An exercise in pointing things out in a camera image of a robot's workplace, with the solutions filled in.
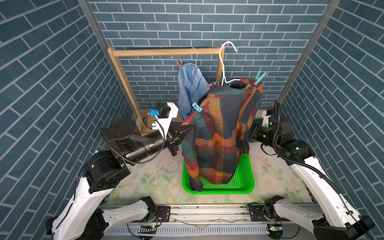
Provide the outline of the teal clothespin shoulder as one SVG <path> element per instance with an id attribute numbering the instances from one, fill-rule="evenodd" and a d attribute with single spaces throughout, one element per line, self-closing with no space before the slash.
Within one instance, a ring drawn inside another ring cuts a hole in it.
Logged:
<path id="1" fill-rule="evenodd" d="M 265 73 L 261 73 L 261 71 L 258 71 L 258 73 L 257 73 L 257 76 L 256 76 L 256 79 L 255 79 L 255 85 L 257 86 L 260 82 L 261 82 L 261 80 L 264 78 L 264 77 L 266 77 L 267 76 L 267 72 L 265 72 Z"/>
<path id="2" fill-rule="evenodd" d="M 200 107 L 196 102 L 194 102 L 194 103 L 192 104 L 192 107 L 193 107 L 196 111 L 198 111 L 198 112 L 201 112 L 201 111 L 203 110 L 203 108 Z"/>

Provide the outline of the plaid long-sleeve shirt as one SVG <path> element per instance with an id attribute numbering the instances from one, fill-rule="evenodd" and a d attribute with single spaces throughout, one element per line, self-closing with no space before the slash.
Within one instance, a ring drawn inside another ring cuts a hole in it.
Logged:
<path id="1" fill-rule="evenodd" d="M 263 83 L 241 78 L 229 86 L 214 86 L 184 121 L 194 128 L 182 141 L 182 155 L 193 190 L 202 192 L 205 178 L 226 185 L 235 175 L 242 154 L 249 153 L 249 131 L 263 98 Z"/>

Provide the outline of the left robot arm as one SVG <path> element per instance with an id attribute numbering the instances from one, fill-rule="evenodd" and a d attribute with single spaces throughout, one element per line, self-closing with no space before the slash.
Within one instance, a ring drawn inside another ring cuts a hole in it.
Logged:
<path id="1" fill-rule="evenodd" d="M 100 240 L 104 233 L 131 222 L 150 222 L 158 212 L 151 197 L 111 209 L 100 209 L 100 203 L 130 175 L 129 165 L 146 164 L 162 150 L 175 156 L 179 145 L 195 125 L 176 122 L 142 136 L 131 119 L 120 119 L 101 130 L 108 148 L 95 153 L 80 170 L 75 192 L 63 212 L 46 221 L 53 240 Z"/>

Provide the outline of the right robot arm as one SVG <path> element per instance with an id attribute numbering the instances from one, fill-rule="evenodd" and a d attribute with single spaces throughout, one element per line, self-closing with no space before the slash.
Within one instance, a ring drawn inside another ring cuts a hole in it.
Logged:
<path id="1" fill-rule="evenodd" d="M 275 222 L 270 237 L 283 235 L 282 219 L 287 219 L 311 232 L 318 240 L 356 240 L 375 227 L 373 219 L 361 215 L 346 199 L 322 169 L 313 149 L 303 140 L 295 140 L 291 122 L 281 115 L 281 104 L 274 102 L 272 109 L 263 112 L 263 123 L 254 123 L 250 138 L 271 147 L 303 180 L 321 208 L 313 212 L 275 195 L 259 208 L 264 217 Z"/>

